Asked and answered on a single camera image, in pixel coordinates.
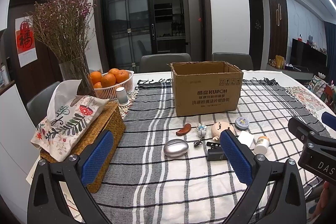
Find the person right hand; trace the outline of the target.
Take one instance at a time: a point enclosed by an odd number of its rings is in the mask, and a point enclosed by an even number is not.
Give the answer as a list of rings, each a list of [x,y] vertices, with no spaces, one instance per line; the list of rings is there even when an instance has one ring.
[[[328,203],[335,196],[335,185],[325,181],[323,183],[323,190],[320,195],[319,201],[315,208],[314,213],[311,216],[311,220],[316,220],[322,212],[326,209]]]

